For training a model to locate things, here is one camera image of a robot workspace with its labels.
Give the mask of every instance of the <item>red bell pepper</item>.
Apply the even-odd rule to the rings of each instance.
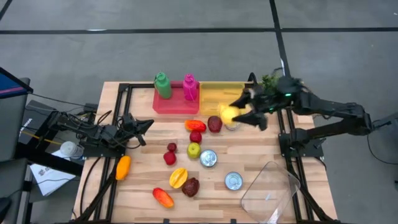
[[[185,128],[189,131],[199,131],[201,133],[206,131],[206,125],[199,120],[186,120]]]
[[[155,199],[164,207],[166,208],[171,208],[174,206],[174,201],[173,199],[167,194],[166,191],[164,191],[161,188],[155,188],[154,191],[152,192],[154,195]]]

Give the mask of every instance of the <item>red tray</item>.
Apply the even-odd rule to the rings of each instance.
[[[158,114],[197,114],[199,111],[199,82],[197,84],[198,96],[195,100],[189,101],[184,97],[182,81],[171,81],[172,97],[163,99],[155,90],[153,109]]]

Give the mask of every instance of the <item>white paper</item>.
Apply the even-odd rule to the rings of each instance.
[[[54,156],[65,157],[60,150],[52,153]],[[30,169],[32,170],[33,176],[35,177],[37,183],[40,183],[45,180],[59,180],[59,181],[46,181],[39,184],[39,189],[42,192],[43,196],[48,196],[52,192],[59,189],[62,185],[67,183],[70,179],[75,178],[75,175],[67,174],[58,170],[53,170],[49,167],[33,164],[30,165]]]

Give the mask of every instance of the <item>plastic fruit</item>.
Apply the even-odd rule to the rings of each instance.
[[[181,187],[185,181],[187,181],[188,172],[185,168],[176,169],[170,176],[169,184],[173,188],[177,189]]]
[[[206,125],[199,120],[186,120],[185,128],[188,131],[199,131],[201,133],[206,131]]]
[[[171,208],[174,206],[174,201],[173,199],[170,197],[170,195],[164,191],[161,188],[155,188],[154,191],[152,192],[152,194],[154,195],[155,199],[161,204],[163,205],[165,208]]]
[[[192,131],[191,134],[189,135],[189,140],[191,140],[191,142],[200,143],[201,142],[200,132]]]
[[[186,181],[184,186],[182,187],[182,192],[188,196],[188,197],[193,197],[195,196],[199,191],[199,180],[196,180],[196,178],[191,178]]]
[[[217,116],[209,117],[207,120],[207,126],[212,133],[219,133],[221,131],[221,127],[223,126],[223,122]]]
[[[131,165],[131,158],[129,156],[122,156],[116,167],[116,180],[123,180],[127,177]]]
[[[169,151],[163,155],[163,159],[167,165],[171,166],[175,163],[175,161],[177,160],[177,157],[175,156],[174,152]]]
[[[169,143],[167,145],[167,150],[169,150],[170,152],[175,152],[177,150],[177,145],[175,143]]]
[[[192,159],[199,157],[200,156],[200,145],[196,142],[191,142],[188,145],[187,154]]]
[[[224,124],[232,125],[234,117],[244,113],[244,109],[239,109],[235,106],[219,105],[220,118]]]

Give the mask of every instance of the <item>wooden tabletop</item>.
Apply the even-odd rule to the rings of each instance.
[[[119,82],[104,83],[98,114],[114,109],[118,85]],[[117,184],[112,222],[159,223],[164,218],[169,218],[172,223],[229,223],[234,218],[238,223],[255,223],[241,208],[240,199],[267,162],[274,161],[285,168],[277,140],[279,124],[276,113],[268,115],[269,127],[265,131],[248,125],[242,125],[236,131],[228,131],[223,127],[219,134],[207,131],[203,135],[201,148],[214,150],[218,155],[218,163],[213,168],[204,168],[199,161],[193,161],[187,156],[190,140],[183,122],[186,119],[199,119],[207,123],[208,116],[157,114],[152,109],[153,97],[153,88],[133,89],[130,113],[136,119],[154,119],[155,123],[144,136],[146,146],[126,151],[132,157],[132,164],[127,178]],[[289,130],[285,112],[284,116],[285,127]],[[112,116],[108,116],[103,124],[111,123],[111,119]],[[314,127],[311,116],[294,115],[294,121],[297,128]],[[166,145],[170,142],[177,143],[177,163],[174,166],[167,166],[163,160]],[[137,141],[132,139],[129,146],[135,145]],[[85,162],[82,180],[86,179],[95,159]],[[101,159],[97,163],[90,175],[83,210],[98,192],[103,161]],[[324,166],[312,158],[303,158],[303,163],[310,193],[326,214],[337,218]],[[173,189],[169,185],[171,173],[179,167],[188,170],[188,178],[195,177],[200,182],[199,192],[193,198],[188,198],[181,189]],[[244,185],[241,190],[230,191],[225,187],[224,178],[231,171],[242,175]],[[77,215],[83,183],[84,181],[80,182],[76,196],[74,211]],[[155,187],[169,193],[174,199],[174,208],[166,209],[157,203],[152,196]],[[299,197],[302,215],[306,218],[303,198],[300,194]],[[104,197],[102,218],[105,217],[107,204],[108,194]],[[279,223],[295,223],[292,202],[284,210]]]

